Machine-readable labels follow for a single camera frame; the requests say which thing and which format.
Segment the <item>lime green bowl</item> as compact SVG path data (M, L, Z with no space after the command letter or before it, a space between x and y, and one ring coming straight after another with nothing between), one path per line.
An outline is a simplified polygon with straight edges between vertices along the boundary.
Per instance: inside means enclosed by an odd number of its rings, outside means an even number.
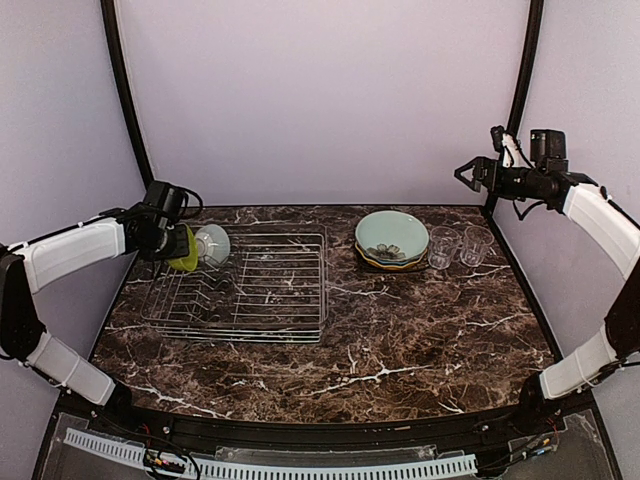
M171 233L176 243L172 257L167 260L168 265L176 271L193 272L198 265L198 250L191 228L186 224L178 224Z

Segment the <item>clear faceted glass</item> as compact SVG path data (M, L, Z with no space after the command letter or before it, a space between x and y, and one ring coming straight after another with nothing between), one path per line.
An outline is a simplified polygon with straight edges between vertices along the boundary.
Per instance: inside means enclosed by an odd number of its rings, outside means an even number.
M494 237L489 229L480 226L467 227L460 250L461 262L471 268L478 267L485 259L493 241Z

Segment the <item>clear ribbed glass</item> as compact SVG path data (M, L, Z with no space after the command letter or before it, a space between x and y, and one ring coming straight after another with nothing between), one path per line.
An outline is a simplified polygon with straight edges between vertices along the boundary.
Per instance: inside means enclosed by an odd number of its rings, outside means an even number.
M447 269L460 244L461 234L456 230L446 226L433 228L428 251L429 265L436 270Z

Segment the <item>blue polka dot plate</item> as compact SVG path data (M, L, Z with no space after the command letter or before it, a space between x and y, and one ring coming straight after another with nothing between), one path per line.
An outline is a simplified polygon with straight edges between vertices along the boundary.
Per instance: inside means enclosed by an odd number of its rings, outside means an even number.
M392 265L392 266L398 266L398 267L412 266L414 264L417 264L427 254L427 249L425 249L419 255L414 256L412 258L401 259L401 260L390 260L390 259L377 258L373 254L366 253L364 250L360 249L359 244L356 244L355 247L356 247L356 251L369 263L373 262L380 265Z

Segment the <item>pale green plate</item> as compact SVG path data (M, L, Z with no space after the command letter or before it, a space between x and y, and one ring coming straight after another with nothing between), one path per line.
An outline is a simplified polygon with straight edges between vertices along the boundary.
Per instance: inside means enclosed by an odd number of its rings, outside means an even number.
M426 226L413 215L384 210L362 218L356 226L355 239L366 253L401 260L427 249L430 237Z

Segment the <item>yellow polka dot plate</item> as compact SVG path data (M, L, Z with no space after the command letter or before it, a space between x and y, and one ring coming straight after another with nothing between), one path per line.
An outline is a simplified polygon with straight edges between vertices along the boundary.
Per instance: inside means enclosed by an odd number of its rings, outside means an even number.
M366 262L368 265L370 265L370 266L372 266L372 267L374 267L374 268L381 269L381 270L385 270L385 271L392 271L392 272L409 271L409 270L411 270L411 269L416 268L416 267L421 263L421 261L423 260L423 259L422 259L419 263L414 264L414 265L412 265L412 266L398 267L398 266L392 266L392 265L380 265L380 264L376 264L376 263L373 263L373 262L369 263L369 262L368 262L368 261L366 261L366 260L365 260L365 259L364 259L360 254L359 254L359 257L360 257L364 262Z

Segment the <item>black square floral plate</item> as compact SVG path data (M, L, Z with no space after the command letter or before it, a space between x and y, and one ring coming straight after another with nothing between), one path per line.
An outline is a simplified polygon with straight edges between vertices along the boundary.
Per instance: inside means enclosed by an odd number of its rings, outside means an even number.
M416 274L423 271L428 271L430 266L427 263L420 263L414 266L409 266L407 268L392 268L391 266L380 268L379 266L371 265L367 262L357 262L357 269L363 273L368 274L393 274L393 275L402 275L402 274Z

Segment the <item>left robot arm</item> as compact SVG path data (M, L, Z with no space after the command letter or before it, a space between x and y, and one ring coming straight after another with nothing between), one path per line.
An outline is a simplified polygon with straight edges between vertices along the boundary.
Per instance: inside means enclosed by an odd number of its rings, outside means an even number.
M115 207L63 229L1 248L1 357L16 361L64 391L112 411L130 406L129 387L56 337L40 319L36 296L107 260L129 254L149 262L196 253L186 220L194 191L154 181L129 208Z

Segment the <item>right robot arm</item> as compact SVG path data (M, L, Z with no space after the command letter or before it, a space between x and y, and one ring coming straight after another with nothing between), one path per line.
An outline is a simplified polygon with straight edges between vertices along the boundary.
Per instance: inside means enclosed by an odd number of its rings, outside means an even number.
M639 225L605 186L570 171L563 132L532 130L528 154L502 126L492 127L491 137L498 156L472 159L455 170L455 178L474 191L485 189L511 201L530 200L561 214L593 241L624 282L596 333L524 382L507 422L520 433L540 433L565 400L639 363Z

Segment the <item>light teal checkered bowl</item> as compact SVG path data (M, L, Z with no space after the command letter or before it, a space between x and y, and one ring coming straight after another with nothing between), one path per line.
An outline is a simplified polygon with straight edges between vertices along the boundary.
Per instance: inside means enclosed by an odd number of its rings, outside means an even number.
M210 266L221 266L229 258L231 243L227 232L217 224L201 227L195 234L198 259Z

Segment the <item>right black frame post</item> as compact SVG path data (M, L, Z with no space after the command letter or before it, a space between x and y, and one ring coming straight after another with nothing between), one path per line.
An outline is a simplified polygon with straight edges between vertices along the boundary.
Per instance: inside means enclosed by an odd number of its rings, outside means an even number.
M522 56L506 130L516 136L524 116L543 20L544 1L531 0Z

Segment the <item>black frame post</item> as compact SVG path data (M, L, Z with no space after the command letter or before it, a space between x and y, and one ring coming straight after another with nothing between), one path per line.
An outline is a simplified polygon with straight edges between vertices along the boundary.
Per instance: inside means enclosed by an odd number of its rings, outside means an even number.
M154 174L134 106L117 19L116 2L101 0L100 7L112 73L126 130L141 180L143 185L148 187L154 180Z
M522 56L506 130L516 136L524 116L543 20L544 1L531 0Z

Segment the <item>left black frame post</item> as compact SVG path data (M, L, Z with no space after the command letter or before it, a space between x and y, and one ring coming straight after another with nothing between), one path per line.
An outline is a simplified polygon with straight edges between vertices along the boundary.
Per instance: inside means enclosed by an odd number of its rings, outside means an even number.
M101 0L100 7L112 73L126 130L141 180L143 185L148 187L154 180L154 174L134 106L117 19L116 2Z

